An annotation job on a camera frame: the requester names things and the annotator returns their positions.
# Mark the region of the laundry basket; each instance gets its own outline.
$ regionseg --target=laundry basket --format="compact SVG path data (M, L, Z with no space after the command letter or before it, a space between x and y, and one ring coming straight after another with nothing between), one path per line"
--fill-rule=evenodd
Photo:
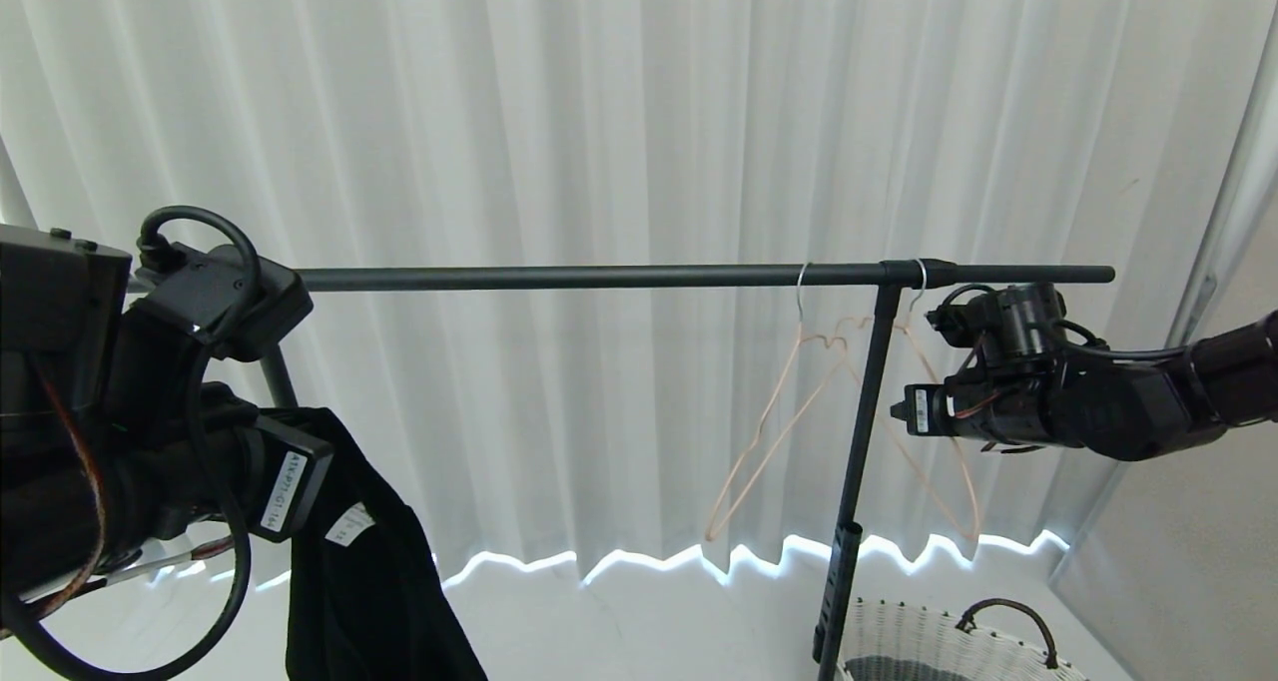
M992 606L1026 613L1047 649L978 627ZM1086 681L1056 654L1052 632L1034 609L1008 599L985 599L962 616L904 603L856 603L847 612L840 664L847 681Z

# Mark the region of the curtain fold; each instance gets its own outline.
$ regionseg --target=curtain fold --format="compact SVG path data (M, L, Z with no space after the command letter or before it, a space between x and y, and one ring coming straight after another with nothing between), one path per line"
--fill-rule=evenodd
M1168 335L1274 0L0 0L0 134L35 220L130 248L151 208L294 267L1113 263L1071 317ZM175 225L170 239L220 244ZM910 318L944 373L961 354ZM789 354L795 290L316 295L284 348L420 514L479 551L699 543ZM809 331L872 290L804 290ZM865 333L850 336L856 367ZM824 374L804 349L776 434ZM216 374L266 402L254 368ZM886 408L923 368L896 340ZM856 390L799 422L728 533L827 542ZM969 521L947 445L907 440ZM1113 464L978 456L984 530L1072 538ZM955 537L886 432L858 514ZM960 540L970 551L970 542Z

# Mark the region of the garment rack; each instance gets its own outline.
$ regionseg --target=garment rack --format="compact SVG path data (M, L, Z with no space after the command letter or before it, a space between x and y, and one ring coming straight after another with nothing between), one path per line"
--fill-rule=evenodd
M1113 267L961 266L938 258L879 263L713 263L713 266L649 267L340 267L300 268L311 293L419 293L419 290L606 290L674 289L675 286L878 286L864 385L856 406L843 491L838 501L826 590L813 636L818 681L833 681L843 636L856 551L863 529L854 521L869 452L874 410L883 385L892 326L906 289L934 290L964 284L1103 285ZM279 348L261 362L277 406L296 406L293 381Z

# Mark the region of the metal hook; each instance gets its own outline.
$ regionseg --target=metal hook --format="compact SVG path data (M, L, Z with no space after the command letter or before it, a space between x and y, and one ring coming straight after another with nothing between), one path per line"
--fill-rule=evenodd
M808 266L812 262L804 262L803 267L799 267L799 281L795 281L795 307L799 308L799 325L803 325L803 272L808 271Z
M920 271L923 272L923 285L919 286L919 294L914 295L914 299L910 299L910 307L905 309L906 325L909 325L910 317L914 316L914 304L918 304L919 299L923 299L923 293L928 290L928 266L927 263L923 263L921 258L915 258L914 262L918 263Z

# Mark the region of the dark brown handle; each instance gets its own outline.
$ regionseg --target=dark brown handle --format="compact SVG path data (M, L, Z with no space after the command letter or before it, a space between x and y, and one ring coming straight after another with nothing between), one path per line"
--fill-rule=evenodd
M983 602L976 602L971 604L971 608L962 612L962 617L958 620L958 625L955 629L970 634L973 629L976 627L976 612L983 608L989 608L992 606L1006 606L1008 608L1015 608L1016 611L1029 616L1038 625L1039 631L1043 632L1043 641L1047 643L1047 667L1057 668L1061 664L1056 658L1056 639L1052 638L1052 631L1047 627L1047 622L1043 617L1038 615L1036 611L1022 604L1021 602L1013 602L1011 599L985 599Z

